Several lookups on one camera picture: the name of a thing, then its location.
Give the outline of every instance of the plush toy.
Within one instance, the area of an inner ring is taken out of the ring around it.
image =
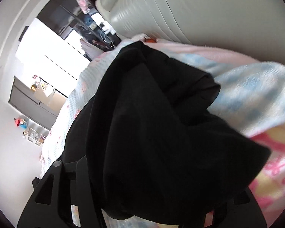
[[[20,127],[20,128],[27,128],[27,121],[22,119],[22,118],[14,118],[14,121],[15,121],[15,124],[17,127]]]

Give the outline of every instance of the leather sofa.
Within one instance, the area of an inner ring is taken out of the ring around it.
[[[234,50],[285,65],[283,0],[97,0],[118,35]]]

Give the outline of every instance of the gray cabinet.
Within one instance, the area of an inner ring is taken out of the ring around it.
[[[57,112],[52,111],[34,97],[34,93],[15,77],[9,103],[23,115],[50,130],[57,119]]]

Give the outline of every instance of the bed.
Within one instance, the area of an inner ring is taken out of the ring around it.
[[[72,122],[96,93],[102,76],[120,49],[137,40],[144,41],[145,37],[138,35],[121,42],[115,50],[93,60],[81,73],[75,90],[44,142],[41,177],[62,154]],[[222,89],[209,111],[225,119],[243,135],[272,150],[267,164],[249,186],[268,227],[271,226],[285,208],[285,66],[273,62],[260,63],[233,51],[163,39],[146,45],[211,73]],[[75,206],[72,210],[73,222],[80,226],[78,210]],[[211,224],[212,216],[211,213],[207,215],[206,226]],[[163,226],[137,217],[119,221],[104,213],[104,218],[107,226],[112,228]]]

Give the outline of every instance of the fleece blanket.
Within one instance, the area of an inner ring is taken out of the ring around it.
[[[123,41],[115,50],[106,52],[92,61],[81,73],[75,90],[70,94],[62,107],[56,123],[44,142],[42,149],[42,176],[49,166],[62,154],[65,137],[72,122],[84,105],[96,93],[102,76],[110,63],[122,47],[134,41],[135,39]],[[148,46],[164,52],[169,57],[211,73],[215,81],[221,84],[222,88],[209,111],[225,119],[233,128],[247,137],[263,142],[271,149],[276,150],[276,141],[267,133],[268,130],[285,123],[285,66],[271,62],[258,63],[257,60],[250,57],[220,49],[214,50],[219,51],[221,54],[226,54],[225,62],[223,61],[223,56],[218,57],[218,53],[213,53],[211,56],[209,53],[210,49],[205,47],[203,51],[208,53],[207,58],[203,56],[203,53],[199,55],[190,53],[189,48],[196,46],[182,45],[184,49],[186,48],[183,53],[180,53],[180,44],[177,43],[174,45],[175,51],[173,51],[173,44],[170,42],[149,43]],[[230,60],[231,57],[241,58],[242,62],[234,59]],[[257,196],[256,198],[265,218],[266,216],[269,217],[266,219],[268,224],[272,223],[285,207],[284,159],[285,149],[282,153],[273,153],[268,164],[260,173],[261,178],[257,177],[250,187],[255,196]],[[283,171],[280,170],[278,174],[273,176],[274,178],[278,176],[280,179],[280,181],[274,181],[274,192],[281,194],[271,195],[272,193],[268,192],[268,188],[272,188],[273,184],[268,184],[268,179],[264,180],[262,174],[269,177],[268,174],[270,173],[268,172],[270,170],[268,169],[270,169],[272,162],[274,163],[277,160],[278,166],[282,165]],[[267,191],[262,189],[264,185],[266,185]],[[74,222],[78,224],[78,216],[75,215],[76,208],[73,214]],[[108,227],[112,228],[119,226],[160,226],[137,217],[125,221],[116,221],[107,215],[104,216]],[[208,215],[207,222],[211,222],[211,214]]]

